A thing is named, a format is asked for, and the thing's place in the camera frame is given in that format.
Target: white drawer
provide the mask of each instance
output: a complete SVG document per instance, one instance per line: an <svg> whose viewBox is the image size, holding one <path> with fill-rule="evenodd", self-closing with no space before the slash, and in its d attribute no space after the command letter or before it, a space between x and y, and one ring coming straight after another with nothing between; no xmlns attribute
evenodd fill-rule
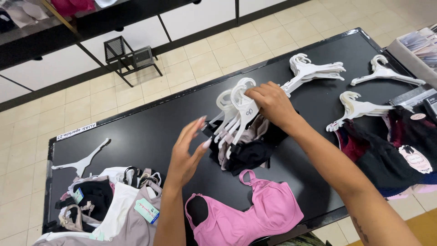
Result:
<svg viewBox="0 0 437 246"><path fill-rule="evenodd" d="M52 52L0 71L0 74L34 91L100 67L77 45Z"/></svg>
<svg viewBox="0 0 437 246"><path fill-rule="evenodd" d="M31 92L30 90L24 89L3 77L0 77L0 88L0 103Z"/></svg>
<svg viewBox="0 0 437 246"><path fill-rule="evenodd" d="M280 2L284 2L285 0L239 0L239 1L240 1L239 15L243 16L270 7L272 5L278 4Z"/></svg>
<svg viewBox="0 0 437 246"><path fill-rule="evenodd" d="M103 42L119 36L123 36L126 42L128 42L128 44L134 50L138 50L149 45L153 48L169 42L167 34L165 33L158 16L153 16L151 18L125 26L121 32L108 32L87 41L83 41L81 44L89 52L91 52L91 54L99 59L99 61L106 65Z"/></svg>
<svg viewBox="0 0 437 246"><path fill-rule="evenodd" d="M202 0L161 14L171 40L235 19L235 0Z"/></svg>

